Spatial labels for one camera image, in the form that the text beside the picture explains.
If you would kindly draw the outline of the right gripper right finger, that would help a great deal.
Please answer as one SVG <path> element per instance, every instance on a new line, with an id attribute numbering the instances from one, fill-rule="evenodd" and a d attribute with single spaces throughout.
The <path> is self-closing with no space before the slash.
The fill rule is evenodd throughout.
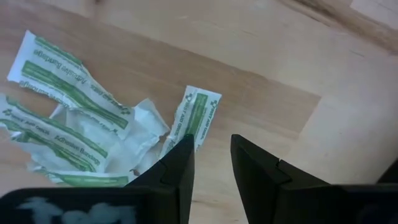
<path id="1" fill-rule="evenodd" d="M 234 178 L 249 224 L 273 224 L 280 185 L 291 178 L 280 159 L 239 134 L 231 136 Z"/>

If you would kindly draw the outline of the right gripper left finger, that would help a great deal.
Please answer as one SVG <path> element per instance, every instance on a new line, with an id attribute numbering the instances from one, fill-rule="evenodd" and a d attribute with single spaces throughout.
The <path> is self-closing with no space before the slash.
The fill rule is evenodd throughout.
<path id="1" fill-rule="evenodd" d="M 195 176 L 194 137 L 183 137 L 126 188 L 133 221 L 124 224 L 188 224 Z"/>

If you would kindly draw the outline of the white packet at right edge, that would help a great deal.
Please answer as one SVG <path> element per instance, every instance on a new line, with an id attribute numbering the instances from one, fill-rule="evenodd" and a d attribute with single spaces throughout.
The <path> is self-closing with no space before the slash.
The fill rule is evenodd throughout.
<path id="1" fill-rule="evenodd" d="M 124 187 L 136 178 L 133 174 L 47 170 L 43 167 L 31 171 L 43 174 L 55 184 L 72 187 Z"/>

